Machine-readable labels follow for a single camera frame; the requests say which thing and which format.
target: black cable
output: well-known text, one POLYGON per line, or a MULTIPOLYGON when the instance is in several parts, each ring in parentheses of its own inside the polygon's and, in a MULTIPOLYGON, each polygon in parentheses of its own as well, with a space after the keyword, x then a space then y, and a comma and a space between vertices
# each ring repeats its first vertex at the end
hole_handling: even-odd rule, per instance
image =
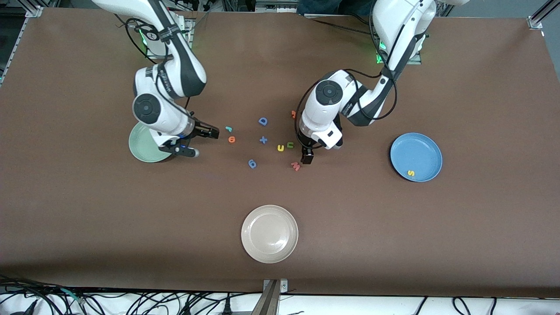
POLYGON ((125 296, 125 295, 127 295, 127 294, 138 294, 138 293, 128 293, 128 292, 127 292, 127 293, 119 294, 119 295, 117 295, 117 296, 115 296, 115 297, 106 297, 106 296, 104 296, 104 295, 102 295, 102 294, 99 294, 99 293, 93 293, 93 294, 84 295, 84 296, 85 296, 85 297, 88 297, 88 298, 90 298, 90 297, 102 297, 102 298, 104 298, 104 299, 116 299, 116 298, 123 297, 123 296, 125 296))
POLYGON ((0 301, 0 305, 2 305, 2 303, 4 303, 5 301, 7 301, 7 300, 9 300, 9 299, 15 297, 16 295, 19 295, 19 294, 20 294, 20 293, 12 293, 12 295, 10 295, 9 297, 7 297, 7 298, 1 300, 1 301, 0 301))
POLYGON ((208 312, 206 312, 206 315, 209 315, 211 311, 213 311, 216 307, 218 307, 219 303, 216 303, 216 305, 214 305, 208 312))
POLYGON ((363 19, 363 18, 362 18, 361 16, 359 16, 358 14, 355 14, 355 13, 349 13, 348 15, 350 15, 350 16, 353 16, 353 17, 357 18, 357 19, 358 19, 358 21, 360 21, 361 23, 363 23, 363 24, 365 24, 365 25, 367 25, 367 24, 368 24, 368 22, 367 22, 366 20, 364 20, 364 19, 363 19))
MULTIPOLYGON (((132 314, 137 313, 138 310, 140 309, 140 306, 142 306, 142 304, 144 304, 145 302, 147 302, 147 301, 149 301, 149 300, 153 300, 153 297, 155 297, 155 296, 158 295, 158 294, 159 294, 159 293, 154 293, 154 294, 150 297, 150 299, 147 298, 147 297, 148 297, 148 294, 146 294, 146 296, 145 296, 145 297, 146 297, 146 300, 144 300, 144 302, 140 302, 140 301, 142 300, 142 298, 143 298, 143 297, 140 297, 140 298, 137 300, 138 306, 136 306, 136 308, 134 309, 134 311, 132 312, 132 314)), ((130 306, 129 311, 130 311, 130 309, 132 309, 132 307, 133 307, 135 304, 136 304, 136 302, 134 302, 134 303, 130 306)))
POLYGON ((132 303, 132 305, 130 305, 130 307, 128 308, 128 310, 127 310, 127 312, 126 312, 126 315, 129 315, 129 314, 130 314, 130 312, 132 311, 132 308, 136 305, 136 303, 139 303, 139 301, 142 300, 142 298, 143 298, 145 295, 147 295, 147 293, 142 293, 142 294, 140 294, 140 297, 139 297, 138 299, 136 299, 136 300, 132 303))
MULTIPOLYGON (((68 302, 68 299, 66 298, 66 295, 56 295, 57 297, 59 297, 62 300, 62 303, 64 303, 64 305, 66 305, 66 313, 68 313, 68 310, 70 309, 70 304, 68 302)), ((83 308, 83 306, 81 304, 79 304, 80 309, 82 310, 82 312, 84 313, 84 315, 87 315, 86 310, 83 308)))
POLYGON ((334 26, 334 27, 337 27, 337 28, 343 29, 343 30, 349 30, 349 31, 352 31, 352 32, 357 32, 357 33, 362 33, 362 34, 367 34, 367 35, 370 34, 369 32, 366 32, 366 31, 357 30, 357 29, 353 29, 353 28, 351 28, 351 27, 346 27, 346 26, 342 26, 342 25, 338 25, 338 24, 333 24, 333 23, 329 23, 329 22, 319 21, 319 20, 315 20, 315 19, 312 19, 312 21, 315 21, 315 22, 321 23, 321 24, 327 24, 327 25, 330 25, 330 26, 334 26))
POLYGON ((179 299, 179 296, 177 295, 177 293, 171 293, 171 294, 169 294, 168 296, 164 297, 163 299, 157 301, 150 309, 148 309, 148 310, 145 311, 144 313, 147 314, 147 313, 149 313, 151 310, 158 308, 158 307, 159 307, 159 306, 158 306, 159 304, 167 303, 167 302, 172 302, 172 301, 175 301, 175 300, 177 300, 177 299, 179 299), (168 298, 169 298, 169 297, 172 297, 172 296, 175 296, 175 299, 169 300, 168 298))
POLYGON ((204 13, 204 15, 200 18, 200 20, 198 20, 198 22, 196 22, 196 23, 194 24, 194 27, 193 27, 192 29, 190 29, 189 31, 192 31, 192 30, 196 29, 197 26, 198 26, 200 23, 202 23, 202 20, 204 20, 204 18, 206 18, 206 17, 208 16, 208 13, 209 13, 209 12, 210 12, 210 11, 206 11, 206 12, 204 13))
POLYGON ((119 19, 119 21, 122 23, 122 25, 119 26, 119 28, 120 28, 120 27, 123 27, 123 26, 131 26, 131 27, 134 28, 135 30, 138 30, 139 28, 147 27, 147 28, 150 29, 150 31, 152 31, 152 32, 154 32, 154 33, 157 33, 157 29, 156 29, 155 26, 153 26, 152 24, 149 24, 149 23, 145 22, 144 20, 141 20, 140 18, 131 17, 131 18, 127 19, 127 21, 123 21, 119 16, 117 16, 116 14, 114 14, 114 15, 115 15, 115 16, 119 19))
POLYGON ((223 312, 222 315, 232 315, 233 312, 231 311, 231 303, 230 303, 230 294, 227 294, 227 298, 226 298, 226 305, 224 305, 223 307, 223 312))
POLYGON ((18 280, 14 280, 14 279, 9 278, 9 277, 7 277, 7 276, 0 275, 0 277, 1 277, 1 278, 4 278, 4 279, 6 279, 6 280, 8 280, 7 282, 0 281, 3 285, 9 284, 9 286, 13 286, 14 288, 21 288, 21 289, 24 289, 24 290, 26 290, 26 291, 28 291, 28 292, 31 292, 31 293, 37 295, 38 297, 42 298, 43 300, 45 300, 45 302, 47 302, 47 304, 49 304, 51 313, 52 313, 53 315, 54 315, 54 311, 55 311, 55 310, 57 311, 57 313, 58 313, 59 315, 64 315, 64 314, 60 311, 60 309, 58 308, 58 306, 57 306, 56 304, 54 304, 54 302, 53 302, 51 299, 49 299, 45 294, 39 292, 38 290, 32 289, 32 288, 31 288, 30 286, 28 286, 28 285, 24 285, 24 284, 26 284, 25 282, 22 284, 22 283, 20 283, 18 280))
POLYGON ((92 296, 88 296, 88 295, 83 295, 83 300, 87 303, 87 305, 90 306, 91 309, 93 309, 97 314, 99 315, 105 315, 105 311, 103 310, 103 307, 101 307, 101 304, 99 304, 99 302, 92 296), (91 299, 95 302, 95 304, 97 304, 97 307, 99 307, 99 311, 96 310, 91 304, 90 302, 87 301, 87 299, 91 299))
POLYGON ((76 300, 72 300, 72 302, 70 302, 70 304, 68 305, 68 308, 66 309, 66 312, 64 313, 64 315, 67 315, 68 312, 71 311, 72 304, 74 304, 75 301, 76 301, 76 300))
MULTIPOLYGON (((348 73, 348 74, 350 75, 350 77, 352 78, 352 80, 354 80, 354 84, 356 85, 356 92, 358 92, 358 81, 356 80, 356 78, 354 77, 353 74, 351 74, 351 73, 348 73)), ((393 106, 391 106, 391 109, 389 109, 389 111, 386 112, 383 116, 380 116, 380 117, 370 117, 368 114, 366 114, 366 111, 363 109, 362 104, 360 103, 360 98, 358 98, 358 102, 356 103, 356 104, 358 105, 358 109, 360 110, 360 113, 361 113, 364 117, 366 117, 367 119, 369 119, 369 120, 371 120, 371 121, 378 121, 378 120, 380 120, 380 119, 383 119, 383 118, 389 116, 389 115, 393 112, 393 110, 395 109, 396 103, 397 103, 397 100, 398 100, 398 91, 397 91, 397 89, 396 89, 396 83, 395 83, 395 81, 394 81, 392 78, 389 78, 389 80, 391 80, 391 82, 393 83, 393 87, 395 87, 395 99, 394 99, 394 101, 393 101, 393 106)))
MULTIPOLYGON (((158 305, 156 308, 160 308, 160 307, 165 307, 165 309, 167 310, 167 315, 169 315, 169 307, 167 307, 167 305, 158 305)), ((145 311, 142 313, 142 315, 149 315, 148 311, 145 311)))
POLYGON ((178 315, 189 315, 190 314, 190 310, 192 309, 193 306, 195 306, 197 303, 199 303, 201 300, 206 299, 206 300, 211 300, 211 301, 218 301, 218 300, 214 300, 211 298, 207 298, 207 296, 209 296, 210 293, 202 293, 202 295, 197 295, 196 293, 191 293, 189 295, 189 298, 186 300, 185 306, 179 311, 178 315), (195 298, 193 300, 190 300, 190 297, 194 295, 195 298))
POLYGON ((52 284, 52 283, 39 282, 39 281, 35 281, 35 280, 27 280, 27 279, 25 279, 25 280, 21 280, 21 279, 15 280, 15 279, 12 279, 12 278, 7 277, 5 275, 0 275, 0 277, 4 278, 6 280, 9 280, 9 281, 1 281, 0 280, 0 284, 3 284, 3 285, 9 284, 9 283, 15 283, 17 285, 26 284, 26 285, 35 285, 37 287, 52 286, 52 287, 56 287, 56 288, 63 288, 63 286, 60 286, 60 285, 56 285, 56 284, 52 284))
POLYGON ((358 70, 350 69, 350 68, 348 68, 348 69, 343 69, 343 70, 346 71, 346 72, 355 72, 355 73, 357 73, 357 74, 359 74, 359 75, 363 75, 363 76, 368 77, 368 78, 378 78, 378 77, 381 76, 380 73, 379 73, 378 75, 376 75, 376 76, 370 76, 370 75, 368 75, 368 74, 366 74, 366 73, 363 73, 363 72, 358 71, 358 70))
POLYGON ((465 301, 463 301, 463 299, 460 298, 460 297, 454 297, 453 300, 452 300, 452 302, 453 302, 453 307, 455 308, 455 310, 457 311, 457 313, 459 313, 459 314, 461 314, 461 315, 465 315, 465 313, 461 312, 461 311, 458 309, 457 304, 455 304, 457 300, 461 301, 461 303, 462 303, 463 306, 465 307, 466 313, 467 313, 468 315, 470 315, 470 310, 469 310, 469 308, 466 306, 465 301))
MULTIPOLYGON (((189 302, 190 299, 190 294, 188 295, 188 297, 186 298, 186 303, 189 302)), ((178 311, 177 311, 177 315, 180 315, 181 313, 181 300, 177 300, 177 302, 179 303, 179 306, 177 307, 178 311)))
MULTIPOLYGON (((236 294, 236 295, 232 295, 232 296, 230 296, 229 298, 240 297, 241 295, 255 294, 255 293, 261 293, 261 292, 239 293, 239 294, 236 294)), ((220 304, 220 302, 225 301, 226 299, 227 299, 227 298, 223 298, 223 299, 217 300, 216 302, 210 303, 209 305, 203 307, 203 308, 202 308, 201 310, 199 310, 198 312, 194 313, 194 315, 198 315, 198 314, 202 313, 203 310, 209 308, 210 306, 218 305, 218 304, 220 304)))
POLYGON ((492 303, 492 307, 490 308, 490 315, 494 315, 494 309, 496 308, 496 303, 498 303, 498 298, 493 297, 494 303, 492 303))
POLYGON ((416 313, 414 313, 414 315, 420 314, 420 311, 422 310, 422 306, 424 306, 424 303, 426 302, 427 299, 428 297, 424 297, 424 299, 420 302, 420 305, 418 306, 418 309, 416 310, 416 313))
MULTIPOLYGON (((372 2, 371 8, 370 8, 370 22, 369 22, 370 32, 373 32, 372 23, 371 23, 371 16, 372 16, 372 14, 373 14, 373 10, 374 10, 374 3, 372 2)), ((400 27, 399 32, 398 32, 397 35, 396 35, 395 44, 399 41, 400 35, 403 33, 403 30, 404 30, 404 24, 402 24, 402 26, 400 27)), ((389 56, 387 57, 387 60, 385 60, 385 58, 383 57, 383 54, 380 52, 380 50, 379 50, 379 48, 377 47, 377 45, 375 45, 375 39, 374 39, 374 36, 373 36, 373 35, 371 35, 371 39, 372 39, 372 41, 374 42, 374 46, 375 46, 375 49, 377 50, 377 53, 379 54, 379 56, 381 57, 381 59, 383 59, 383 63, 384 63, 383 66, 384 66, 385 68, 387 68, 387 70, 389 70, 389 73, 391 73, 390 76, 388 77, 388 79, 391 81, 391 83, 393 84, 393 87, 395 88, 395 99, 394 99, 394 101, 393 101, 393 106, 391 107, 391 109, 389 109, 389 111, 388 111, 387 113, 385 113, 384 115, 382 115, 382 116, 380 116, 380 117, 371 117, 371 116, 369 116, 369 115, 366 113, 366 111, 363 109, 362 104, 360 103, 360 99, 358 98, 357 105, 358 105, 358 109, 360 110, 360 113, 361 113, 364 117, 366 117, 367 119, 369 119, 369 120, 378 121, 378 120, 381 120, 381 119, 383 119, 383 118, 389 116, 389 115, 393 112, 393 110, 394 110, 395 107, 396 107, 397 100, 398 100, 398 89, 397 89, 397 87, 396 87, 396 82, 395 82, 395 80, 394 80, 394 78, 393 78, 391 69, 389 68, 389 61, 391 60, 391 57, 393 56, 393 52, 395 51, 395 49, 394 49, 395 47, 393 46, 393 48, 391 49, 391 52, 389 52, 389 56)), ((351 73, 350 73, 350 77, 354 80, 354 84, 356 85, 356 92, 357 92, 357 91, 358 91, 358 82, 356 81, 356 78, 354 77, 354 75, 352 75, 351 73)))
MULTIPOLYGON (((494 309, 496 308, 496 303, 498 302, 498 298, 496 297, 492 297, 493 302, 492 302, 492 307, 490 308, 490 315, 494 314, 494 309)), ((461 298, 461 297, 454 297, 452 302, 453 302, 453 307, 455 308, 455 310, 457 311, 457 313, 461 314, 461 315, 465 315, 465 313, 461 312, 459 310, 459 308, 457 307, 456 301, 459 300, 461 301, 461 303, 463 304, 463 307, 466 310, 466 315, 470 315, 470 310, 469 308, 466 306, 465 301, 461 298)))
POLYGON ((126 31, 127 31, 128 39, 130 39, 130 41, 132 42, 132 44, 134 45, 134 47, 136 47, 136 49, 138 49, 138 51, 141 52, 141 53, 144 55, 144 57, 146 57, 146 59, 148 59, 148 60, 149 60, 150 62, 152 62, 153 64, 156 64, 156 62, 153 61, 150 57, 148 57, 148 54, 145 53, 145 52, 136 44, 136 42, 134 41, 134 39, 132 39, 132 36, 130 35, 130 30, 128 29, 128 24, 129 24, 131 21, 135 21, 135 20, 138 20, 138 19, 137 19, 137 18, 131 17, 131 18, 129 18, 128 20, 126 20, 126 22, 125 22, 125 21, 123 21, 118 15, 115 14, 115 16, 119 19, 119 21, 121 21, 121 22, 124 24, 124 27, 125 27, 125 29, 126 29, 126 31))

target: brown table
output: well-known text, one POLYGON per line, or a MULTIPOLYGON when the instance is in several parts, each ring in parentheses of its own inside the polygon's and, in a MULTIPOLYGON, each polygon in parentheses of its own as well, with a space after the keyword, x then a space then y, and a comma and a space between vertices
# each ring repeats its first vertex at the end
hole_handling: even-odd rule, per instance
POLYGON ((189 108, 221 138, 195 139, 197 159, 146 164, 127 141, 133 75, 148 62, 117 23, 45 9, 27 26, 0 89, 2 272, 77 286, 239 291, 288 278, 299 293, 559 296, 560 84, 525 20, 435 19, 394 113, 369 128, 343 121, 344 148, 317 150, 299 172, 297 147, 276 150, 295 140, 290 112, 331 70, 378 73, 367 35, 288 13, 209 14, 194 41, 208 85, 189 108), (434 180, 391 168, 406 132, 440 146, 434 180), (300 228, 274 265, 240 240, 245 216, 270 203, 300 228))

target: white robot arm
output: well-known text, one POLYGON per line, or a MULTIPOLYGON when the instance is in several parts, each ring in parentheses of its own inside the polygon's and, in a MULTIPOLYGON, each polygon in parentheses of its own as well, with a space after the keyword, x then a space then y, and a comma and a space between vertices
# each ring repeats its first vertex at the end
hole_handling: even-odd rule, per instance
MULTIPOLYGON (((468 1, 449 0, 447 3, 461 5, 468 1)), ((298 126, 303 164, 311 163, 316 143, 326 149, 342 146, 340 114, 354 126, 369 126, 383 118, 379 115, 385 99, 408 59, 422 48, 435 14, 434 0, 377 0, 370 19, 386 46, 386 51, 379 51, 384 67, 377 85, 369 90, 346 70, 327 73, 318 81, 311 90, 298 126)))
POLYGON ((140 18, 153 25, 173 59, 138 70, 134 78, 132 110, 138 121, 150 129, 161 151, 197 157, 189 147, 195 136, 217 139, 220 131, 192 117, 174 100, 199 95, 206 85, 206 73, 190 50, 175 20, 160 0, 93 0, 104 10, 140 18))

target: white plate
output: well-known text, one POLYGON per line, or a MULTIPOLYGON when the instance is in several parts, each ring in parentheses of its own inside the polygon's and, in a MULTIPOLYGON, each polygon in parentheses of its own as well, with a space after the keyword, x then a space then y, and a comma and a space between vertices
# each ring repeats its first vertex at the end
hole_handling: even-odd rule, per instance
POLYGON ((249 256, 259 262, 285 260, 296 248, 297 223, 288 210, 275 205, 251 211, 241 228, 241 242, 249 256))

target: blue plate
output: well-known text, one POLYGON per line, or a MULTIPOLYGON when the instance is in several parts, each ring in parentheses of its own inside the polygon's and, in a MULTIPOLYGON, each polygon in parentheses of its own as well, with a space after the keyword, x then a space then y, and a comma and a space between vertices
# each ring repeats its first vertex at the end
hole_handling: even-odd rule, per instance
POLYGON ((427 182, 439 174, 443 157, 432 139, 411 132, 393 142, 391 162, 402 177, 413 182, 427 182))

